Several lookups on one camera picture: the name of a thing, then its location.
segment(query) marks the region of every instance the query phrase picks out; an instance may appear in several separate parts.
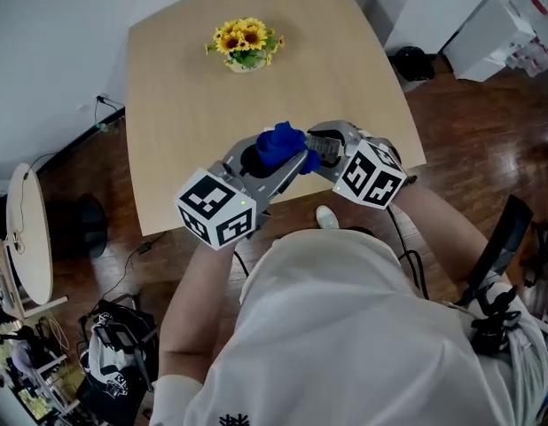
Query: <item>trash can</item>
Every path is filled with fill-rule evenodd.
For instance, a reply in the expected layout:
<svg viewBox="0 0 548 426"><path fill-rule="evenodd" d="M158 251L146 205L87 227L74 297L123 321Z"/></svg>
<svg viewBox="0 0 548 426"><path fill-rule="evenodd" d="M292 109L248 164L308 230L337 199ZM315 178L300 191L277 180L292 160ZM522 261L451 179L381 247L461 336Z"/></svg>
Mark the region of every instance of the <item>trash can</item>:
<svg viewBox="0 0 548 426"><path fill-rule="evenodd" d="M434 79L432 61L419 47L403 47L388 59L404 92Z"/></svg>

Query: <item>shoe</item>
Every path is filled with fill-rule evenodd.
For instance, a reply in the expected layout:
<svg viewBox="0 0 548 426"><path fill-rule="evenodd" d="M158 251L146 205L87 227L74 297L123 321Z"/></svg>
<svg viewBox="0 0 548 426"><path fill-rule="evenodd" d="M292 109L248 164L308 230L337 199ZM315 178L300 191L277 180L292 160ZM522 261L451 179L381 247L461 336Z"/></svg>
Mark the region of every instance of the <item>shoe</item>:
<svg viewBox="0 0 548 426"><path fill-rule="evenodd" d="M325 205L317 207L316 218L319 227L322 229L339 229L339 221L337 220L335 213Z"/></svg>

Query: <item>dark brown floor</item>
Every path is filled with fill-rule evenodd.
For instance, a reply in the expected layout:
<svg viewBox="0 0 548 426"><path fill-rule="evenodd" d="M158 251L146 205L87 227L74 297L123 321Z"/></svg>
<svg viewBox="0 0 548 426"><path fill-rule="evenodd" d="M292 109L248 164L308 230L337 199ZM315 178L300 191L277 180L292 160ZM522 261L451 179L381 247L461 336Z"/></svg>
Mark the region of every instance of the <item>dark brown floor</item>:
<svg viewBox="0 0 548 426"><path fill-rule="evenodd" d="M487 236L509 193L525 200L537 217L548 218L548 74L532 81L523 73L504 71L486 83L470 83L456 81L441 61L437 69L431 83L407 96L427 157L427 165L415 169L420 181ZM54 295L69 296L54 313L74 348L78 318L121 278L129 253L150 240L142 238L138 225L125 125L88 139L70 159L43 174L41 182L46 201L94 194L109 221L109 244L101 258L54 265ZM274 218L251 241L239 244L247 267L254 267L274 239L315 227L315 208L322 203L336 211L343 226L369 227L400 254L400 242L385 212L319 193L271 208ZM431 298L456 299L410 220L403 214L398 217L409 248L423 256ZM108 298L140 292L142 308L160 322L196 244L184 229L169 232L152 251L132 258L126 279ZM243 279L234 262L221 343L232 331ZM513 280L521 281L518 270L513 271Z"/></svg>

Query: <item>white vase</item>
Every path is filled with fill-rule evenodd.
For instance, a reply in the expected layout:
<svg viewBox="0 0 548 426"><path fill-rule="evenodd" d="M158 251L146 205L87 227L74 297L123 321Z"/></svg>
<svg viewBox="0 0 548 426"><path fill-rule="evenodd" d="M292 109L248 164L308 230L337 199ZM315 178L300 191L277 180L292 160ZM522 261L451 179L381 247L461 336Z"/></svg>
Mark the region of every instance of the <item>white vase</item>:
<svg viewBox="0 0 548 426"><path fill-rule="evenodd" d="M262 58L258 60L253 67L243 67L240 63L237 63L235 60L233 60L232 63L227 64L227 67L229 67L233 73L250 73L251 71L255 71L256 69L265 67L267 52L260 51L259 53Z"/></svg>

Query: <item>baseboard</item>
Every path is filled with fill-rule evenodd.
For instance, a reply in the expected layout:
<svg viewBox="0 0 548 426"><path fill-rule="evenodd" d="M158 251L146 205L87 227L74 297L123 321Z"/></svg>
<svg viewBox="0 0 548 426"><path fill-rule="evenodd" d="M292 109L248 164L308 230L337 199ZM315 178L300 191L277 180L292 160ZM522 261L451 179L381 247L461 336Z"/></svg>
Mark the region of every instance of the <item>baseboard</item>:
<svg viewBox="0 0 548 426"><path fill-rule="evenodd" d="M122 109L117 110L116 112L113 112L112 114L108 115L102 122L104 124L111 124L113 122L116 122L119 118L122 118L126 114L126 107L123 107ZM99 132L100 129L97 128L97 125L92 126L88 130L86 130L81 136L67 144L65 147L61 148L54 156L52 156L41 168L39 168L36 172L38 176L42 175L45 171L52 169L56 166L59 166L61 163L63 163L69 155L85 140L90 138L93 134L96 134Z"/></svg>

